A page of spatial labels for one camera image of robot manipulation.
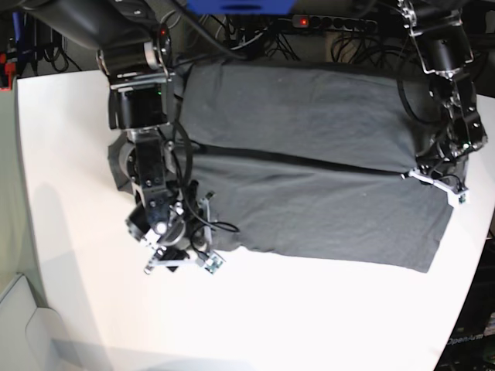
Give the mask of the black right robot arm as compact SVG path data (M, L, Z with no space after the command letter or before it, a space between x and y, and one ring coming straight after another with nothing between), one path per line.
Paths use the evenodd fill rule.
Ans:
M108 149L117 182L135 208L128 232L152 250L145 272L196 264L216 272L217 222L210 197L197 195L193 145L176 116L171 39L144 1L19 1L17 6L62 36L92 49L109 83L108 123L120 131Z

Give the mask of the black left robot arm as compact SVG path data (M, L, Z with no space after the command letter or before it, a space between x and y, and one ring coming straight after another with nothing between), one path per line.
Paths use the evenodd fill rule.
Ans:
M437 121L428 121L419 118L408 102L403 103L414 121L438 128L429 148L417 156L416 167L403 176L442 190L449 205L456 208L469 200L465 178L457 168L488 141L477 110L474 82L466 69L474 55L461 10L426 1L399 1L398 11L428 77L430 96L440 110Z

